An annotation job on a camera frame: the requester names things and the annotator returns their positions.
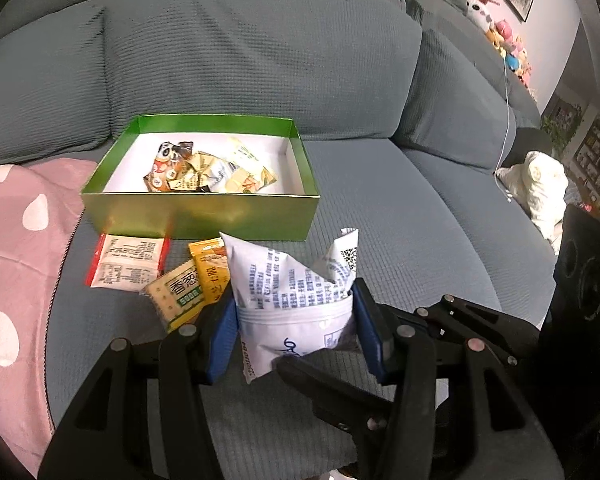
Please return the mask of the row of plush toys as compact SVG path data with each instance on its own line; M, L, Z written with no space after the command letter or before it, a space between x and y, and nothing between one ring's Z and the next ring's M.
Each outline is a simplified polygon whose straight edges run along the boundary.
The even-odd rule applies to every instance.
M472 24L480 29L492 44L506 66L513 72L524 88L529 88L532 66L521 36L515 35L512 26L506 20L496 20L488 5L498 3L495 0L466 0L466 15Z

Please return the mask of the orange panda snack packet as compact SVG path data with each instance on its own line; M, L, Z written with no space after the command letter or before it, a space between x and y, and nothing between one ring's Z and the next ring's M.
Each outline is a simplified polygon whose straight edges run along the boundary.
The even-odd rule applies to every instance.
M170 192L170 184L183 177L193 154L192 141L162 142L149 174L143 177L149 192Z

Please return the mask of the white blue text packet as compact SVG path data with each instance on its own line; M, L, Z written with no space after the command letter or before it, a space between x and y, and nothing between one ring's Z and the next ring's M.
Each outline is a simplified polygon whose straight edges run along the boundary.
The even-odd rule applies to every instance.
M286 252L221 235L246 382L283 356L336 349L353 338L358 230L343 229L310 268Z

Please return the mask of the green cardboard box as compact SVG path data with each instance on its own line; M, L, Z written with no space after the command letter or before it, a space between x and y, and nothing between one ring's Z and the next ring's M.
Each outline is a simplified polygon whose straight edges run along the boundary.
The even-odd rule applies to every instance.
M193 153L221 158L229 136L272 170L257 193L149 192L162 142L192 141ZM81 192L101 233L202 240L220 233L244 240L304 240L320 192L298 129L289 118L227 114L140 115L131 120Z

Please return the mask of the orange rice cracker packet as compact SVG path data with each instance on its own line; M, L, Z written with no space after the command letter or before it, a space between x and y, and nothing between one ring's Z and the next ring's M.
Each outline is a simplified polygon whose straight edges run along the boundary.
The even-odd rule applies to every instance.
M170 184L170 192L213 192L228 170L225 160L206 152L193 153L187 162L184 176Z

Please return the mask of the red white snack packet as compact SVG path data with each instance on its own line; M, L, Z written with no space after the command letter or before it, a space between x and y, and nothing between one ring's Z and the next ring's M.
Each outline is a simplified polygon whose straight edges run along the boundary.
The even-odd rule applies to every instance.
M88 268L85 284L122 292L141 292L163 272L170 240L102 234Z

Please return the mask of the grey fabric sofa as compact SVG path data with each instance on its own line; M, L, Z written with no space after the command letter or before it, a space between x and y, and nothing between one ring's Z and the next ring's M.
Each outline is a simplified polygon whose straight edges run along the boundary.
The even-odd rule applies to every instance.
M12 0L0 17L0 165L96 162L140 115L237 114L296 124L320 200L314 262L358 230L358 272L413 310L451 294L539 324L555 256L494 181L538 122L404 0ZM48 316L54 430L116 337L161 337L151 301L84 282L98 233L76 227Z

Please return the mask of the scallion cracker packet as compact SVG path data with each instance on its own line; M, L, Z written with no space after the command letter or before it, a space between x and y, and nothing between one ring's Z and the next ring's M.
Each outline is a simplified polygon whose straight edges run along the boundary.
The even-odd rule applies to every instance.
M168 333L195 322L202 309L210 304L204 296L194 259L146 285L142 294L152 302Z

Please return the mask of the yellow brown snack bar packet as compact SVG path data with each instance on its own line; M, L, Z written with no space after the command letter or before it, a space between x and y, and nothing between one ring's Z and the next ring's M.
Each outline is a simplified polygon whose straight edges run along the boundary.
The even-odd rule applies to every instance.
M215 304L230 281L224 242L221 237L200 240L189 243L188 250L194 259L204 301Z

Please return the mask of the cream green oat packet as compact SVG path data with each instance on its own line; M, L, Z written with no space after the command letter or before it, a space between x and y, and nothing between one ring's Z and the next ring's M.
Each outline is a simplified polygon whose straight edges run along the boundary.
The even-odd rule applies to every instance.
M277 181L276 174L257 159L237 136L228 137L221 158L227 162L228 170L215 191L257 193Z

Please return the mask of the pink polka dot blanket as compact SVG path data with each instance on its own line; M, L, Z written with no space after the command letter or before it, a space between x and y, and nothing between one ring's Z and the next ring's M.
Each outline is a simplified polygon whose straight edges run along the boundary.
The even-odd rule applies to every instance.
M0 435L36 474L54 426L44 356L50 307L94 162L0 165Z

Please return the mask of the cream plush pillow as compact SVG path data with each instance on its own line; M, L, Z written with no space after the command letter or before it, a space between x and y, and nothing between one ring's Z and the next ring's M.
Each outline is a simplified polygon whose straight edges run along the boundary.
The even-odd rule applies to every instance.
M542 237L554 246L562 239L562 222L567 208L565 195L569 180L557 159L530 151L524 161L495 171L508 194L524 208Z

